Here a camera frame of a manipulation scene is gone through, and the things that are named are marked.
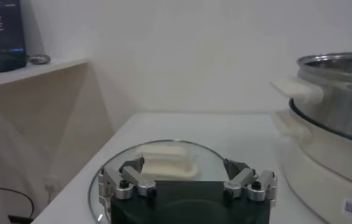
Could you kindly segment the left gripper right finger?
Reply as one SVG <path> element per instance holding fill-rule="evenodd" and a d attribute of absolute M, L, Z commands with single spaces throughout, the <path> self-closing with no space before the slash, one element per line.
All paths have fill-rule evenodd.
<path fill-rule="evenodd" d="M 224 182 L 224 199 L 233 201 L 246 195 L 251 201 L 276 201 L 278 177 L 270 170 L 260 174 L 246 163 L 230 159 L 223 160 L 224 168 L 229 177 Z"/>

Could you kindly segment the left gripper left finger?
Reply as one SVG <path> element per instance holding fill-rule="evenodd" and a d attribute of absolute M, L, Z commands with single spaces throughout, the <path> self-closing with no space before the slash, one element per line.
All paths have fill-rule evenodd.
<path fill-rule="evenodd" d="M 157 194 L 156 182 L 141 174 L 145 159 L 126 161 L 119 170 L 103 166 L 98 173 L 99 202 L 105 213 L 111 212 L 111 198 L 129 200 L 134 191 L 139 196 L 153 199 Z"/>

